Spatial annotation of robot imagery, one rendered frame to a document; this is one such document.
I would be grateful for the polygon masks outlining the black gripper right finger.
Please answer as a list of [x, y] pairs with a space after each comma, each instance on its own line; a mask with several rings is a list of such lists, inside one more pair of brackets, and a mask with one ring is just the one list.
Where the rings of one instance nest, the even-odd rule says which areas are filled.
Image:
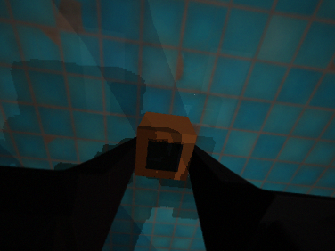
[[253, 251], [278, 219], [335, 225], [335, 198], [259, 189], [196, 145], [188, 172], [206, 251]]

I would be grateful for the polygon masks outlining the brown block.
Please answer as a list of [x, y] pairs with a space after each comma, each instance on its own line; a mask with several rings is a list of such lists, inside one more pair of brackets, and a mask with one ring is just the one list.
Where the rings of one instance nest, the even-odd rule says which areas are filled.
[[188, 117], [146, 111], [137, 127], [135, 175], [186, 181], [196, 138]]

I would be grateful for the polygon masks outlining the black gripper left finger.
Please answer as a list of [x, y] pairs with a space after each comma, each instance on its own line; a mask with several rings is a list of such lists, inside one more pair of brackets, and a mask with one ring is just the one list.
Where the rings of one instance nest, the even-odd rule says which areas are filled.
[[0, 212], [56, 216], [67, 251], [102, 251], [135, 156], [136, 137], [67, 169], [0, 166]]

